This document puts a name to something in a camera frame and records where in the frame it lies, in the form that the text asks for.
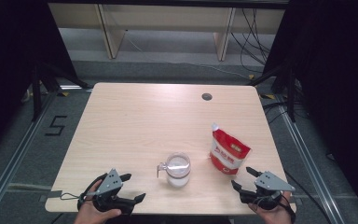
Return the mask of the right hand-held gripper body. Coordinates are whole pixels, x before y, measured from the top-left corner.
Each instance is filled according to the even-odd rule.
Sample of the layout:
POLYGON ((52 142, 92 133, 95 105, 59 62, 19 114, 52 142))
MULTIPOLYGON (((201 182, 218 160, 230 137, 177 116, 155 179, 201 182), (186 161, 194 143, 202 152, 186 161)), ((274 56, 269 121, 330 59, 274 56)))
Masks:
POLYGON ((260 177, 255 178, 256 191, 243 189, 240 195, 242 203, 253 203, 265 210, 274 209, 282 198, 284 191, 293 192, 295 187, 277 177, 270 171, 261 172, 260 177))

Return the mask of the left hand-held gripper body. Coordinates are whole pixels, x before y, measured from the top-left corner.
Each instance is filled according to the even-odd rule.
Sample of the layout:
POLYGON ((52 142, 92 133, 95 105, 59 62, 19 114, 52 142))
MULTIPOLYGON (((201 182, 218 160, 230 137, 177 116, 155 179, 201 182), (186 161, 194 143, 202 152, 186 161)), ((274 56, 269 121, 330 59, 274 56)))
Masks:
POLYGON ((130 215, 135 204, 132 199, 120 198, 117 194, 123 183, 116 169, 112 169, 104 178, 93 196, 94 207, 106 212, 111 209, 119 209, 122 215, 130 215))

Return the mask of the red and white spout pouch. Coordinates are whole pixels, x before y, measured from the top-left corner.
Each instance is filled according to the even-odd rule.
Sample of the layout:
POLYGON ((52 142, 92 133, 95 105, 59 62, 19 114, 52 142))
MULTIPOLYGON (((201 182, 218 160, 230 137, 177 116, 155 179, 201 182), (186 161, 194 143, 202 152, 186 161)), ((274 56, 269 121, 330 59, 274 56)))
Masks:
POLYGON ((235 175, 251 149, 234 136, 223 131, 216 123, 212 125, 210 159, 214 167, 225 175, 235 175))

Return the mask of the clear glass jar with lid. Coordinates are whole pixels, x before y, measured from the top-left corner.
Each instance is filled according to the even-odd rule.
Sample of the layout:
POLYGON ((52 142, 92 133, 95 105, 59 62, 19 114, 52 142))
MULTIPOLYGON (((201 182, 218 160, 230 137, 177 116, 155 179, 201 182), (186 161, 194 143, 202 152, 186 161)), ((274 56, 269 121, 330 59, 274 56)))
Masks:
POLYGON ((190 158, 183 152, 175 152, 157 166, 157 176, 161 171, 166 172, 167 181, 172 187, 184 187, 190 178, 190 158))

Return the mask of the person's right hand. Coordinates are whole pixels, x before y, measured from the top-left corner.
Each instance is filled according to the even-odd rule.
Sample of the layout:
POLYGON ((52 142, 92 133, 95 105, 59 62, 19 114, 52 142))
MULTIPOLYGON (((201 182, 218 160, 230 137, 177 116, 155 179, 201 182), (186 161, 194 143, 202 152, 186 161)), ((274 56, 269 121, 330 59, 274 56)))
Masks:
POLYGON ((264 220, 265 224, 292 224, 291 215, 286 210, 289 206, 290 198, 291 192, 284 191, 282 193, 281 205, 277 205, 271 210, 262 209, 253 203, 249 203, 248 206, 264 220))

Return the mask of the person's left hand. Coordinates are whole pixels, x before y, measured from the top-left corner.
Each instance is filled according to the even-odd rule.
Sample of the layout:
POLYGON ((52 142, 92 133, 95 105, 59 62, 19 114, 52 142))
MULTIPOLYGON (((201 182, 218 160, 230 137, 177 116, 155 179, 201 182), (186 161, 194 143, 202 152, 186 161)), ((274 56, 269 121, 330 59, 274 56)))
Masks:
POLYGON ((80 206, 73 224, 105 224, 109 219, 119 217, 121 211, 119 209, 111 209, 101 212, 94 207, 92 196, 87 195, 85 202, 80 206))

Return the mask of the black metal stand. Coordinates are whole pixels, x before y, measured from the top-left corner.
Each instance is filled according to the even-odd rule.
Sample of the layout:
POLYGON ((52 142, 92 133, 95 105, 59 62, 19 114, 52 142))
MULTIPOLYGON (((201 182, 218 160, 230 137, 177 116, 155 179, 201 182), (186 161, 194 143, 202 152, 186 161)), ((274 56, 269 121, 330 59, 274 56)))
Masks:
POLYGON ((33 121, 36 121, 42 113, 41 85, 44 85, 48 92, 57 92, 61 89, 57 81, 57 77, 63 77, 64 79, 76 84, 81 89, 90 90, 93 88, 92 85, 80 80, 75 73, 66 73, 61 68, 52 64, 36 63, 31 74, 34 95, 33 121))
POLYGON ((264 73, 261 77, 258 77, 254 80, 251 80, 248 83, 248 86, 256 86, 270 77, 275 77, 275 80, 271 86, 271 90, 274 93, 283 93, 286 91, 287 93, 287 112, 290 120, 295 122, 295 94, 296 94, 296 84, 295 84, 295 74, 292 68, 289 65, 279 65, 268 72, 264 73))

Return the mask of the black curtain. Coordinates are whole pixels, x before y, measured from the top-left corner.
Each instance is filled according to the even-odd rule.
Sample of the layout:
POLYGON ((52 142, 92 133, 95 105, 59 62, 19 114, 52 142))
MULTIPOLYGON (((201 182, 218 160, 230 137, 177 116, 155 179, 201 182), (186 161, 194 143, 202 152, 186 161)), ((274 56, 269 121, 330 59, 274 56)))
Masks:
POLYGON ((0 0, 0 137, 33 72, 76 77, 47 0, 0 0))
POLYGON ((358 197, 358 0, 288 0, 265 68, 286 59, 358 197))

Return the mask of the light wooden shelf unit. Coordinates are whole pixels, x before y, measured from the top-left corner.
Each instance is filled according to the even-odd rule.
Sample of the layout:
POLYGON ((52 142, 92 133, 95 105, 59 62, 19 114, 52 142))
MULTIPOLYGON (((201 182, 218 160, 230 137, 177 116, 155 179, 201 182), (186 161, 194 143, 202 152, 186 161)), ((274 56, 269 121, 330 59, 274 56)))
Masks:
POLYGON ((166 7, 50 3, 60 28, 99 29, 107 57, 117 57, 127 30, 188 31, 213 34, 217 59, 226 58, 231 33, 275 35, 282 9, 239 7, 166 7))

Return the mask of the aluminium floor rail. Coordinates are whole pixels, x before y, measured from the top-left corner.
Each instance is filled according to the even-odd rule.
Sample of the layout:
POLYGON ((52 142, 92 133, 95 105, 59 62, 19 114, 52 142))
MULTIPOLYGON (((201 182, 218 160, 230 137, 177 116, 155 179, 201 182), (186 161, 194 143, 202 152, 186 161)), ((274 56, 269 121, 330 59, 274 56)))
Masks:
POLYGON ((294 140, 300 158, 303 161, 305 168, 310 176, 310 180, 317 192, 317 195, 319 196, 322 207, 324 208, 324 211, 327 215, 327 219, 331 224, 345 224, 344 218, 339 211, 336 200, 333 198, 333 195, 327 187, 321 172, 317 168, 314 159, 310 155, 309 149, 304 142, 299 129, 289 117, 289 108, 284 109, 282 105, 280 105, 279 108, 282 112, 282 117, 286 127, 291 134, 292 139, 294 140))
POLYGON ((14 150, 9 161, 7 162, 4 171, 0 175, 0 202, 2 201, 2 198, 4 197, 5 192, 14 174, 16 174, 16 172, 18 171, 23 161, 23 158, 25 157, 28 149, 30 148, 30 145, 34 141, 34 138, 40 127, 40 124, 43 121, 48 111, 48 108, 51 105, 51 103, 54 101, 55 97, 56 97, 55 93, 47 94, 42 104, 42 109, 40 114, 37 115, 36 118, 33 119, 28 125, 25 134, 23 135, 21 141, 16 146, 16 149, 14 150))

